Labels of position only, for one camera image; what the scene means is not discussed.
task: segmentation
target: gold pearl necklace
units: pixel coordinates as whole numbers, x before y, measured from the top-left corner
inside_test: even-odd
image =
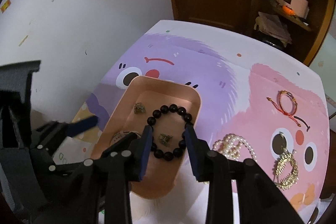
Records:
[[[244,145],[249,150],[252,159],[257,162],[257,156],[251,145],[247,142],[246,139],[235,134],[226,135],[223,140],[216,141],[213,144],[212,149],[221,153],[228,159],[238,160],[240,157],[239,150],[242,145]]]

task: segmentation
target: black bead bracelet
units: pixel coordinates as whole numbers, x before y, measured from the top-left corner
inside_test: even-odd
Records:
[[[147,119],[147,123],[150,126],[154,126],[156,124],[156,119],[159,119],[162,114],[167,114],[168,112],[177,112],[177,114],[179,114],[183,120],[185,121],[185,126],[184,128],[186,128],[187,125],[193,125],[191,123],[193,117],[191,116],[191,114],[187,113],[186,109],[184,107],[177,107],[177,105],[172,104],[169,107],[166,105],[163,105],[160,107],[160,110],[156,109],[153,111],[153,116],[149,117]],[[175,148],[173,150],[173,152],[163,152],[161,149],[158,149],[156,143],[154,143],[154,138],[153,138],[153,142],[152,142],[152,147],[151,147],[151,151],[154,152],[154,157],[157,159],[161,159],[164,158],[166,161],[171,161],[173,160],[174,157],[176,158],[180,158],[183,155],[183,152],[186,148],[186,144],[185,144],[185,139],[184,139],[184,132],[182,133],[182,140],[179,141],[178,143],[178,148]]]

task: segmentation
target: cartoon mouth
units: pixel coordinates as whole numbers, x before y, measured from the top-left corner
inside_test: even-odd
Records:
[[[173,62],[171,62],[167,59],[162,59],[162,58],[147,58],[147,57],[145,57],[145,60],[146,60],[146,63],[148,63],[149,61],[163,61],[163,62],[166,62],[168,64],[175,65]]]
[[[301,122],[303,122],[303,123],[305,124],[305,126],[307,127],[307,132],[308,132],[310,126],[308,126],[307,123],[306,123],[303,119],[301,119],[300,117],[298,117],[298,116],[293,116],[293,117],[294,117],[295,119],[298,119],[298,120],[300,120]]]

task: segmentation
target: peach plastic tray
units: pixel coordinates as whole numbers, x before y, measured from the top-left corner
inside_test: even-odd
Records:
[[[141,102],[146,113],[134,114],[134,105]],[[113,136],[120,131],[137,131],[140,134],[147,124],[147,118],[152,116],[155,109],[162,105],[176,104],[183,106],[193,116],[192,122],[197,121],[201,107],[201,98],[198,92],[187,85],[181,85],[156,78],[138,76],[132,80],[128,89],[120,99],[110,120],[95,145],[91,157],[97,159],[110,146]],[[173,151],[182,139],[185,122],[177,113],[163,114],[153,126],[154,142],[163,152]],[[172,135],[169,147],[159,143],[160,134]],[[142,182],[132,183],[132,192],[148,199],[156,199],[167,195],[175,185],[175,178],[179,171],[183,157],[172,161],[157,159],[150,153],[147,170]]]

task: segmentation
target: cartoon eye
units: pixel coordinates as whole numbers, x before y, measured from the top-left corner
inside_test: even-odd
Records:
[[[291,153],[294,149],[294,140],[292,134],[286,128],[278,128],[274,131],[271,137],[270,149],[275,160],[284,152],[283,148]]]
[[[185,83],[185,85],[191,85],[191,82]],[[197,88],[197,87],[198,87],[197,84],[196,84],[196,85],[193,85],[193,88]]]
[[[115,84],[118,88],[125,90],[128,88],[130,82],[139,75],[142,75],[142,72],[137,67],[124,69],[122,72],[119,73]]]
[[[306,145],[306,148],[303,154],[303,164],[304,164],[305,169],[308,172],[313,171],[316,165],[316,162],[317,162],[316,144],[313,142],[310,142]]]

